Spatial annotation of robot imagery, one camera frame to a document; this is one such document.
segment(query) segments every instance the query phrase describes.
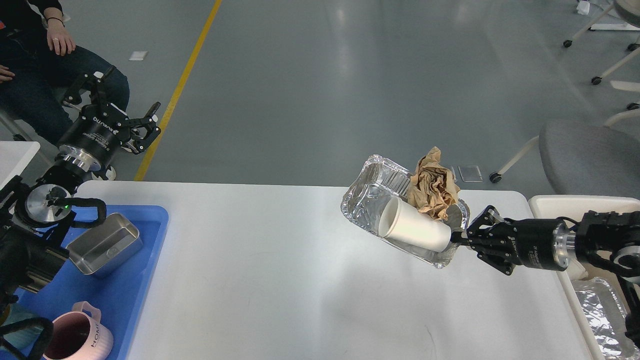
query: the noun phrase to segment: white paper cup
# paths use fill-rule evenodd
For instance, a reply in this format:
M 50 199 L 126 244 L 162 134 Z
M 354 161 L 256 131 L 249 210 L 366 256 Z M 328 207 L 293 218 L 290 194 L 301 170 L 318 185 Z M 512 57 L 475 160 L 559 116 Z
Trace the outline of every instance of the white paper cup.
M 382 211 L 378 234 L 383 238 L 441 252 L 449 244 L 451 228 L 418 212 L 399 197 L 393 197 Z

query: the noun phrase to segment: table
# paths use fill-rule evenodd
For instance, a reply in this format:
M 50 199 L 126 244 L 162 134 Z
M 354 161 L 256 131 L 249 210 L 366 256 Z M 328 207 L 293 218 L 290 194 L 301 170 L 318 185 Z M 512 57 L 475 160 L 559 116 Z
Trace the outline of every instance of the table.
M 350 224 L 346 188 L 90 181 L 157 204 L 164 247 L 129 359 L 591 359 L 555 272 L 438 270 Z M 515 192 L 460 193 L 532 217 Z
M 20 175 L 39 149 L 38 142 L 0 141 L 0 188 Z

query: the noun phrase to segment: black sleeve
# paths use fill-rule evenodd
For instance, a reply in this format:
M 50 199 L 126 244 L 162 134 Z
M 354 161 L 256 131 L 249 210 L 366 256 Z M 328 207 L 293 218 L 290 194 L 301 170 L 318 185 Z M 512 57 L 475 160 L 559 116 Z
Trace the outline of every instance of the black sleeve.
M 62 5 L 58 0 L 28 0 L 31 4 L 38 7 L 42 16 L 44 16 L 44 10 L 46 8 L 57 8 L 62 11 Z

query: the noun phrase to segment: stainless steel container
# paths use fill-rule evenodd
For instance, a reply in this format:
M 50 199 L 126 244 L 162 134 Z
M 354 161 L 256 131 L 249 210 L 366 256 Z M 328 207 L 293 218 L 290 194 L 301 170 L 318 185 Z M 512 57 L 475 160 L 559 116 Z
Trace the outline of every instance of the stainless steel container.
M 67 245 L 69 258 L 85 275 L 105 277 L 142 249 L 140 232 L 127 218 L 113 213 Z

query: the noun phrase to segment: mug handle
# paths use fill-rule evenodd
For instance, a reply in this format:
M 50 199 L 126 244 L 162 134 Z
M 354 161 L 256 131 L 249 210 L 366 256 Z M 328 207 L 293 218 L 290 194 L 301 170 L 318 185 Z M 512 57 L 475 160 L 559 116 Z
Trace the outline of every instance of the mug handle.
M 100 323 L 100 319 L 102 318 L 102 312 L 100 309 L 91 306 L 87 301 L 76 302 L 74 306 L 71 308 L 71 311 L 89 311 L 91 313 L 91 318 L 96 322 Z

